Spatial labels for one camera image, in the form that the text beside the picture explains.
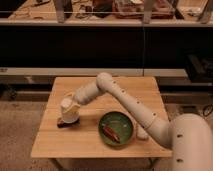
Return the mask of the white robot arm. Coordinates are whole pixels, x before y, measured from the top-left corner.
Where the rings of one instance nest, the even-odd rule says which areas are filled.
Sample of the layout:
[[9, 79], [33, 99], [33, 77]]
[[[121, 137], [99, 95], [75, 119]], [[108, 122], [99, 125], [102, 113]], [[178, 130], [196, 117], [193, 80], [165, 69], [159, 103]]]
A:
[[172, 150], [172, 171], [213, 171], [213, 131], [205, 119], [186, 113], [166, 122], [120, 88], [109, 73], [99, 73], [95, 81], [62, 99], [62, 122], [76, 122], [79, 108], [104, 93], [112, 95], [159, 145]]

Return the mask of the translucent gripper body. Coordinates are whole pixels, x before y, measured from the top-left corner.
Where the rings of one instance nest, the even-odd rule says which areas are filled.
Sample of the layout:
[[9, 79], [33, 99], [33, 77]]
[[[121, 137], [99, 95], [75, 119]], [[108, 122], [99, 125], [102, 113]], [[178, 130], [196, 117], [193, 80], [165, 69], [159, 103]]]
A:
[[[66, 95], [66, 96], [64, 96], [63, 97], [63, 99], [65, 98], [65, 97], [68, 97], [68, 96], [70, 96], [71, 97], [71, 99], [73, 100], [73, 97], [72, 97], [72, 95], [71, 94], [68, 94], [68, 95]], [[76, 122], [74, 122], [74, 123], [65, 123], [63, 120], [62, 120], [62, 115], [58, 118], [58, 120], [57, 120], [57, 127], [58, 128], [63, 128], [63, 127], [68, 127], [68, 126], [71, 126], [72, 124], [75, 124], [75, 123], [78, 123], [79, 122], [79, 119], [76, 121]]]

